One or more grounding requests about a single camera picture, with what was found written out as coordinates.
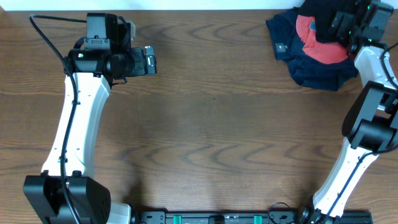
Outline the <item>black polo shirt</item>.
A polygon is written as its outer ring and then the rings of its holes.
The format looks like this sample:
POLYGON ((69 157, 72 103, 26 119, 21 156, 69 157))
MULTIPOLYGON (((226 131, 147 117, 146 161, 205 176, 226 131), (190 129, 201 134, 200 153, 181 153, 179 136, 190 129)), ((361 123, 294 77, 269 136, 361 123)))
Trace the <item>black polo shirt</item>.
POLYGON ((298 9, 298 14, 315 18, 316 39, 321 43, 339 42, 329 28, 338 11, 354 14, 356 0, 305 0, 298 9))

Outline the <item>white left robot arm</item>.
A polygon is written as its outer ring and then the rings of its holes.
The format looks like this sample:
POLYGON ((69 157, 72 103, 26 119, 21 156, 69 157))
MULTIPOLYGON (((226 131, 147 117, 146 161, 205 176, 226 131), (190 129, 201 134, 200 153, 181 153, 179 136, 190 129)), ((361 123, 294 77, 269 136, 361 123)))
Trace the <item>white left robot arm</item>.
POLYGON ((95 181, 95 142, 113 81, 156 74, 154 48, 74 48, 65 61, 72 75, 55 140, 40 175, 25 178, 24 195, 42 223, 137 223, 131 206, 95 181))

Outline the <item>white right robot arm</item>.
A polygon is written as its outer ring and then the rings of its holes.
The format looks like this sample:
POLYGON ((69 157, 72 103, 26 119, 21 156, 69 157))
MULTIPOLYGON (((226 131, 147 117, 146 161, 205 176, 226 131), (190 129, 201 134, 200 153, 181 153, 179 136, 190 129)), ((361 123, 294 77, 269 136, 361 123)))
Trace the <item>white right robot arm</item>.
POLYGON ((371 223, 367 213, 344 211, 366 169, 397 149, 397 79, 390 47, 381 43, 393 8, 371 3, 357 12, 348 35, 363 89, 342 125, 341 152, 324 184, 297 215, 298 223, 371 223))

